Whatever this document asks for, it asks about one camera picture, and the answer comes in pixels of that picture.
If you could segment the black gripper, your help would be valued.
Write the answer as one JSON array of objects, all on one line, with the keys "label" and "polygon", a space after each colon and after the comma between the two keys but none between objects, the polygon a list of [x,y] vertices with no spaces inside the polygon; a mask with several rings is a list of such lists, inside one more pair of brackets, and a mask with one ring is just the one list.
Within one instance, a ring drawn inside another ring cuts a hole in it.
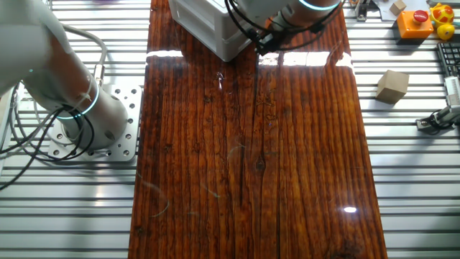
[{"label": "black gripper", "polygon": [[284,32],[262,33],[256,37],[256,52],[260,55],[282,50],[287,35]]}]

